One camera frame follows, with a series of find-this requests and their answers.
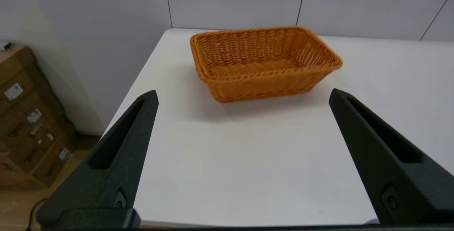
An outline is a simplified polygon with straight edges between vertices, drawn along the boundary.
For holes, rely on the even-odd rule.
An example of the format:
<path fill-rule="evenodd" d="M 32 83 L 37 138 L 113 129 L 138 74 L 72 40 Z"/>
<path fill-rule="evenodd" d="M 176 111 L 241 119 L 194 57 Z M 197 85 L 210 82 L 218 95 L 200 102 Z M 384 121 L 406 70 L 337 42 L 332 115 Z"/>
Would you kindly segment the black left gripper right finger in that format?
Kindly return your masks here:
<path fill-rule="evenodd" d="M 454 178 L 353 95 L 329 106 L 382 224 L 452 224 Z"/>

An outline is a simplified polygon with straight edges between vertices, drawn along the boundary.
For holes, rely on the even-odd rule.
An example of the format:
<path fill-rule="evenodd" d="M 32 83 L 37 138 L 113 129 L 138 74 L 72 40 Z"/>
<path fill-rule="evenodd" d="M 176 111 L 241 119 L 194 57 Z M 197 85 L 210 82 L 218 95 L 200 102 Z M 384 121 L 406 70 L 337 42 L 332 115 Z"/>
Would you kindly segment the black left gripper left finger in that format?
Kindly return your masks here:
<path fill-rule="evenodd" d="M 41 226 L 140 226 L 133 208 L 159 106 L 140 95 L 40 207 Z"/>

